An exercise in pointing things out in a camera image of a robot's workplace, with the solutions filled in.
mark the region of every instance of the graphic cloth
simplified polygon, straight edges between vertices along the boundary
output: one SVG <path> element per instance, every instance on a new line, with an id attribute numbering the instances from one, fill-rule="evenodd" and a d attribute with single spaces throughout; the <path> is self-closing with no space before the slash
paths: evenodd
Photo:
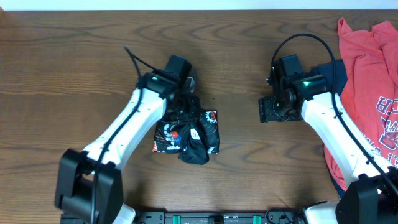
<path id="1" fill-rule="evenodd" d="M 398 167 L 398 32 L 390 22 L 353 31 L 341 18 L 338 35 L 348 78 L 341 102 L 375 150 Z M 324 152 L 332 177 L 346 190 L 335 160 Z"/>
<path id="2" fill-rule="evenodd" d="M 208 154 L 217 154 L 219 146 L 217 111 L 202 111 L 197 122 L 188 124 L 157 122 L 154 152 L 181 152 L 179 158 L 184 162 L 205 164 Z"/>

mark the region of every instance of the red t-shirt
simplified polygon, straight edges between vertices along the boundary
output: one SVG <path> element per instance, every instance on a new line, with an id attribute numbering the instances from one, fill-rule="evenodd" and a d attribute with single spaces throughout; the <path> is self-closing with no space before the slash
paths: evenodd
<path id="1" fill-rule="evenodd" d="M 390 22 L 353 31 L 341 18 L 338 36 L 348 79 L 341 102 L 371 145 L 398 167 L 398 32 Z M 346 190 L 335 160 L 324 152 L 331 175 Z"/>

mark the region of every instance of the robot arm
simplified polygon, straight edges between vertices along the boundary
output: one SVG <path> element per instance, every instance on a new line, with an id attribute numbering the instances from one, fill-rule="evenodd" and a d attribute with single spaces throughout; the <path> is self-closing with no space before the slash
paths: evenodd
<path id="1" fill-rule="evenodd" d="M 172 55 L 165 70 L 155 69 L 140 77 L 137 84 L 140 89 L 134 90 L 127 106 L 98 139 L 81 152 L 68 149 L 63 154 L 55 192 L 57 208 L 88 221 L 94 208 L 92 193 L 95 190 L 96 224 L 132 223 L 136 213 L 123 204 L 121 172 L 146 132 L 158 120 L 178 124 L 198 119 L 199 102 L 190 97 L 195 87 L 193 78 L 188 77 L 191 68 L 185 59 Z M 106 142 L 107 151 L 97 162 Z M 96 185 L 85 178 L 94 170 L 98 170 Z"/>
<path id="2" fill-rule="evenodd" d="M 365 150 L 374 157 L 375 162 L 384 172 L 389 172 L 388 167 L 392 164 L 382 157 L 364 138 L 361 131 L 356 127 L 341 104 L 340 97 L 336 95 L 338 109 L 342 112 L 341 117 L 348 125 L 356 139 Z M 313 99 L 305 100 L 301 110 L 302 118 L 321 137 L 331 155 L 335 159 L 343 173 L 346 186 L 359 180 L 361 174 L 368 177 L 380 175 L 375 167 L 367 162 L 367 158 L 359 150 L 353 139 L 345 131 L 340 121 L 335 118 L 335 111 L 331 103 L 331 93 L 326 92 L 313 96 Z"/>
<path id="3" fill-rule="evenodd" d="M 112 162 L 116 169 L 123 170 L 127 160 L 146 132 L 165 114 L 167 102 L 165 98 L 159 97 L 157 92 L 146 88 L 142 90 L 142 94 L 139 110 L 113 139 L 112 144 L 109 145 L 109 151 L 105 152 L 101 161 L 103 164 Z M 84 148 L 83 151 L 88 152 L 87 158 L 98 160 L 103 145 L 137 105 L 139 95 L 140 90 L 134 90 L 129 103 L 111 126 L 98 139 Z"/>
<path id="4" fill-rule="evenodd" d="M 348 187 L 339 203 L 319 203 L 303 208 L 306 223 L 398 221 L 398 171 L 365 139 L 335 95 L 340 118 L 359 145 L 355 143 L 336 116 L 326 77 L 304 73 L 298 57 L 291 55 L 272 64 L 268 84 L 273 86 L 274 95 L 259 99 L 261 122 L 304 119 L 331 152 Z"/>

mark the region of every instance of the black fabric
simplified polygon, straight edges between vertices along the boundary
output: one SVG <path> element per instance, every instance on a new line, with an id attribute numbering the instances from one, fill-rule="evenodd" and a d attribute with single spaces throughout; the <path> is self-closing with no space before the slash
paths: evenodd
<path id="1" fill-rule="evenodd" d="M 154 152 L 180 153 L 182 161 L 206 164 L 208 154 L 217 154 L 220 138 L 217 127 L 217 111 L 202 111 L 197 121 L 185 124 L 157 122 Z"/>
<path id="2" fill-rule="evenodd" d="M 317 67 L 314 67 L 307 74 L 311 74 L 311 75 L 322 74 L 322 75 L 324 75 L 326 77 L 326 79 L 328 80 L 328 83 L 326 84 L 326 89 L 328 91 L 331 90 L 331 85 L 333 84 L 333 66 L 331 63 L 327 63 L 324 65 L 319 65 Z M 341 95 L 341 92 L 343 92 L 344 86 L 346 85 L 346 82 L 347 82 L 347 73 L 346 73 L 346 68 L 344 66 L 343 60 L 336 60 L 336 74 L 338 77 L 336 93 Z"/>
<path id="3" fill-rule="evenodd" d="M 205 134 L 194 124 L 189 124 L 186 127 L 190 128 L 191 136 L 187 138 L 187 144 L 178 158 L 191 164 L 206 164 L 209 161 L 209 155 L 202 142 L 202 139 L 205 139 Z"/>

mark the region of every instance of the wooden table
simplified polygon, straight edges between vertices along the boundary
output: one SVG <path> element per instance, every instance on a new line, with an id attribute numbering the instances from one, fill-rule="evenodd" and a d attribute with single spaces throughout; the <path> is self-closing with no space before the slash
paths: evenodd
<path id="1" fill-rule="evenodd" d="M 304 122 L 259 122 L 272 54 L 287 37 L 319 35 L 339 58 L 337 20 L 353 29 L 397 11 L 4 12 L 0 16 L 0 223 L 58 223 L 58 161 L 83 149 L 125 107 L 136 82 L 123 45 L 163 68 L 198 70 L 203 108 L 219 112 L 220 153 L 204 166 L 154 154 L 152 128 L 123 174 L 135 208 L 266 210 L 337 201 L 322 142 Z M 329 62 L 312 39 L 287 44 L 306 70 Z M 142 72 L 148 69 L 141 66 Z"/>

